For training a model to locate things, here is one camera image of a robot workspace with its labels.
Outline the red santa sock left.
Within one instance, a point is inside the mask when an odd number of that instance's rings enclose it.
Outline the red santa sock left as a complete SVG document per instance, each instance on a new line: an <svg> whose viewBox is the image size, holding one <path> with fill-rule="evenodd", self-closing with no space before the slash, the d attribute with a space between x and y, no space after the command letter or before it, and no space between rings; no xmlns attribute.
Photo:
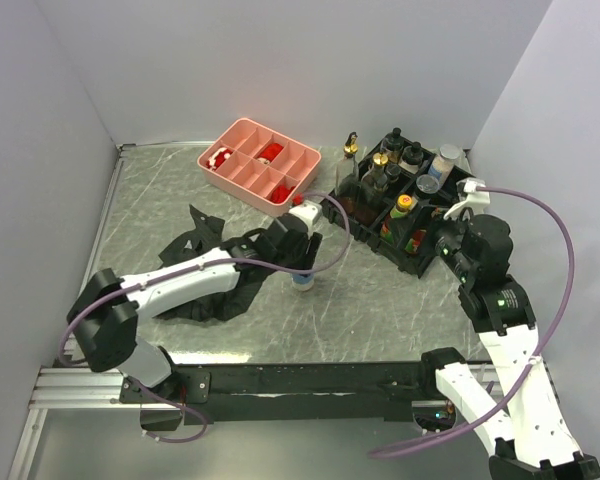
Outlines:
<svg viewBox="0 0 600 480"><path fill-rule="evenodd" d="M228 147L220 147L207 159L207 168L216 170L233 154L233 150Z"/></svg>

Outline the white salt bottle black cap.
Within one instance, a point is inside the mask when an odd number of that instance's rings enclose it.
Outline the white salt bottle black cap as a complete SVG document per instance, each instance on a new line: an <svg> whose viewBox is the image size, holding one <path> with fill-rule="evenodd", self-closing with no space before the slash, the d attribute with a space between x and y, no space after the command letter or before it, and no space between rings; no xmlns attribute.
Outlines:
<svg viewBox="0 0 600 480"><path fill-rule="evenodd" d="M411 174L416 174L424 161L424 152L419 142L407 145L402 152L399 166Z"/></svg>

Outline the blue label jar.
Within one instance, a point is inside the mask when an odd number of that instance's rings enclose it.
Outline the blue label jar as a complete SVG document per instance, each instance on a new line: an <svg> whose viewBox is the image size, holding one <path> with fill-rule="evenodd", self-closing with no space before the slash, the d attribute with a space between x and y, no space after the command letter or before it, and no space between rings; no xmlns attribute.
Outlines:
<svg viewBox="0 0 600 480"><path fill-rule="evenodd" d="M314 285L314 274L292 274L292 286L301 292L310 290Z"/></svg>

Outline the black base beam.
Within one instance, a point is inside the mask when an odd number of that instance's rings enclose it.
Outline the black base beam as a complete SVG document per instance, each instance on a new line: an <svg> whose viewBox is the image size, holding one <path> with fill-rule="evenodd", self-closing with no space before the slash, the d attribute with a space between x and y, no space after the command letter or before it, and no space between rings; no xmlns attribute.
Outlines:
<svg viewBox="0 0 600 480"><path fill-rule="evenodd" d="M120 400L150 432L220 422L380 418L410 422L416 405L443 403L419 361L123 366Z"/></svg>

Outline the black compartment bin rack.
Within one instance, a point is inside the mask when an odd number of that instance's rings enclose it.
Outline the black compartment bin rack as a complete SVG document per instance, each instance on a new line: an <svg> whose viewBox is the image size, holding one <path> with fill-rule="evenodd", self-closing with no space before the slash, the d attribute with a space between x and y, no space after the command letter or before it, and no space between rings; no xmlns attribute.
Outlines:
<svg viewBox="0 0 600 480"><path fill-rule="evenodd" d="M438 156L401 135L396 128L364 158L358 159L357 134L348 135L336 163L334 189L339 203L323 200L326 219L349 228L352 237L397 266L422 277L434 255L424 242L459 200L455 183L469 174L454 167L444 183L429 178Z"/></svg>

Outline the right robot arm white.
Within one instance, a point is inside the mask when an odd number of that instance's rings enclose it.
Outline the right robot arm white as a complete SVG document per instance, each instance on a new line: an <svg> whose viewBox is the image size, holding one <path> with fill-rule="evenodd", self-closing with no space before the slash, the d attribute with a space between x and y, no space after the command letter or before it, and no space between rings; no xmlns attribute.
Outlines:
<svg viewBox="0 0 600 480"><path fill-rule="evenodd" d="M464 209L456 219L435 220L423 247L458 279L461 307L489 354L505 404L499 407L481 389L453 348L422 355L420 391L446 396L475 424L494 479L600 478L597 458L571 435L536 350L540 339L529 297L508 272L509 225Z"/></svg>

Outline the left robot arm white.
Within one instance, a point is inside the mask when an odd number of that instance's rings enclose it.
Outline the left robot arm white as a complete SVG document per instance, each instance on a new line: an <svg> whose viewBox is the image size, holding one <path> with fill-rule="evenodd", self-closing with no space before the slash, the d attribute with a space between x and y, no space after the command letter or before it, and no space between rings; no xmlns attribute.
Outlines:
<svg viewBox="0 0 600 480"><path fill-rule="evenodd" d="M97 272L68 314L86 364L94 373L116 369L139 381L156 401L173 399L180 388L174 363L164 348L138 335L139 323L206 297L234 300L276 270L308 269L318 238L313 220L286 213L265 229L160 270L126 277Z"/></svg>

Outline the brown spice bottle black cap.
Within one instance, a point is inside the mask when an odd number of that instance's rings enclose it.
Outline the brown spice bottle black cap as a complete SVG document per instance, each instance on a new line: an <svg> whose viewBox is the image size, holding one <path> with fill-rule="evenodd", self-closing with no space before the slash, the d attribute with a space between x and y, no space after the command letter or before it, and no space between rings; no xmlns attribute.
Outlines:
<svg viewBox="0 0 600 480"><path fill-rule="evenodd" d="M380 152L387 156L391 163L397 164L402 156L405 140L399 127L394 127L381 141Z"/></svg>

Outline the red santa sock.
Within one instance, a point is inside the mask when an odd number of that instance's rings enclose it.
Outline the red santa sock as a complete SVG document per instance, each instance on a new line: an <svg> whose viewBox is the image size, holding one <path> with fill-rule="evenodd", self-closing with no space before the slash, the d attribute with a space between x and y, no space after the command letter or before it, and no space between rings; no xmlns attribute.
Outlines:
<svg viewBox="0 0 600 480"><path fill-rule="evenodd" d="M258 154L256 160L264 165L269 165L283 149L284 146L279 143L270 143Z"/></svg>
<svg viewBox="0 0 600 480"><path fill-rule="evenodd" d="M220 147L207 159L207 168L216 170L233 154L233 150L228 147Z"/></svg>

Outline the pink divided organizer tray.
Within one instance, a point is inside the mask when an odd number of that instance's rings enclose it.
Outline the pink divided organizer tray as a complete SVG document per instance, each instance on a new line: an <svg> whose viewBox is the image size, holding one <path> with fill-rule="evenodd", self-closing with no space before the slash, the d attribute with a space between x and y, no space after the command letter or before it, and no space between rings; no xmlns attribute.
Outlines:
<svg viewBox="0 0 600 480"><path fill-rule="evenodd" d="M269 164L256 160L270 143L284 146ZM207 159L220 147L228 147L233 154L216 170L207 168ZM314 181L321 163L321 154L297 140L283 135L249 118L236 120L219 138L198 157L197 165L206 180L236 199L270 216L279 216L291 207L292 199ZM280 184L294 187L293 197L282 205L269 198Z"/></svg>

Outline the blue label white granule bottle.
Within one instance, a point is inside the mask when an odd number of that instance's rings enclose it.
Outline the blue label white granule bottle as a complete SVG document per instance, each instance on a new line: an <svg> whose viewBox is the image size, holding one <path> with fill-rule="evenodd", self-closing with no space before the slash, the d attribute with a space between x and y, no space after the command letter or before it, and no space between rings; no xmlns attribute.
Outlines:
<svg viewBox="0 0 600 480"><path fill-rule="evenodd" d="M437 154L432 160L428 174L438 180L442 186L448 179L456 163L463 157L461 148L452 144L443 144L439 147Z"/></svg>

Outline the red sock front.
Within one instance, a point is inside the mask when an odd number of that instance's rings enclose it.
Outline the red sock front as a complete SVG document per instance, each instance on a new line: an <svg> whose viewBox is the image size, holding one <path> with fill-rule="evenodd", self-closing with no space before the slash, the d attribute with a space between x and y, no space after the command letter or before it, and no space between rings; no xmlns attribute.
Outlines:
<svg viewBox="0 0 600 480"><path fill-rule="evenodd" d="M294 187L280 184L272 190L269 200L273 204L282 205L293 197L294 191Z"/></svg>

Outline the clear lid seasoning jar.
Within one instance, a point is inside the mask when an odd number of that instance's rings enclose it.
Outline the clear lid seasoning jar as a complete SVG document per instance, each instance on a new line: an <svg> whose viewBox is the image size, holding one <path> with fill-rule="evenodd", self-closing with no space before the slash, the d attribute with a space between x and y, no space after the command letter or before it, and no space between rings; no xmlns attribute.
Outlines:
<svg viewBox="0 0 600 480"><path fill-rule="evenodd" d="M430 174L422 174L416 178L414 188L414 198L418 201L427 201L432 199L440 190L439 180Z"/></svg>

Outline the black cloth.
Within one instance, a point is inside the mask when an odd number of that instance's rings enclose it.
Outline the black cloth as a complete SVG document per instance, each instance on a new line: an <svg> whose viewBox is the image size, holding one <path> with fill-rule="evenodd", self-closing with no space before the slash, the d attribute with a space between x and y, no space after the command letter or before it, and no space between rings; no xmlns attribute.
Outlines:
<svg viewBox="0 0 600 480"><path fill-rule="evenodd" d="M192 260L223 242L225 221L222 218L209 216L193 205L189 205L189 213L194 228L180 234L160 252L161 268ZM193 322L229 321L248 311L265 279L264 274L257 274L252 282L240 281L238 286L229 292L189 301L159 314L158 318Z"/></svg>

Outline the sauce bottle yellow cap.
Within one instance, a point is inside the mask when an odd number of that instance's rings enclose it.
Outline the sauce bottle yellow cap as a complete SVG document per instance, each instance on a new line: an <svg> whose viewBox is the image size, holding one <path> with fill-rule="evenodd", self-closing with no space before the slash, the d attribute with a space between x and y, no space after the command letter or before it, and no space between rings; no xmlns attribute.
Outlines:
<svg viewBox="0 0 600 480"><path fill-rule="evenodd" d="M404 251L409 255L416 255L420 248L421 242L426 235L426 231L424 229L418 229L408 240Z"/></svg>
<svg viewBox="0 0 600 480"><path fill-rule="evenodd" d="M380 236L389 244L397 246L407 232L406 218L412 217L417 199L407 194L400 195L385 217Z"/></svg>

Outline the left aluminium rail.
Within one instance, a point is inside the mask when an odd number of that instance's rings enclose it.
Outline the left aluminium rail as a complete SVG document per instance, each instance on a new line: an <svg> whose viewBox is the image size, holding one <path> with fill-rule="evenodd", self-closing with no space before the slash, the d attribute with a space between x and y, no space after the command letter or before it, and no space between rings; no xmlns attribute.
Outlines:
<svg viewBox="0 0 600 480"><path fill-rule="evenodd" d="M30 410L95 410L121 406L123 376L117 370L93 373L88 368L41 368Z"/></svg>

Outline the red santa sock middle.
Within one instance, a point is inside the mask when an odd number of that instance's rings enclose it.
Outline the red santa sock middle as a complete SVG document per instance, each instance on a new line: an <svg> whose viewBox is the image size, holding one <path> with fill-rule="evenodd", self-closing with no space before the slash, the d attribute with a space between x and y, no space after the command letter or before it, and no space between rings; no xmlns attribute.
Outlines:
<svg viewBox="0 0 600 480"><path fill-rule="evenodd" d="M284 146L279 143L270 143L258 154L256 160L264 165L269 165L283 149Z"/></svg>

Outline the glass oil bottle gold spout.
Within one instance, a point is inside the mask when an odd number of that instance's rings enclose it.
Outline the glass oil bottle gold spout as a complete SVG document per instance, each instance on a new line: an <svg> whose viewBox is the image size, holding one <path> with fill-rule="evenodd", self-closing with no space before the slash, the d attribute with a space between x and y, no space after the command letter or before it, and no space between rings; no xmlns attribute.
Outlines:
<svg viewBox="0 0 600 480"><path fill-rule="evenodd" d="M371 225L382 209L383 196L387 187L387 177L385 175L387 165L386 155L382 153L374 154L371 167L360 180L355 217L363 225Z"/></svg>

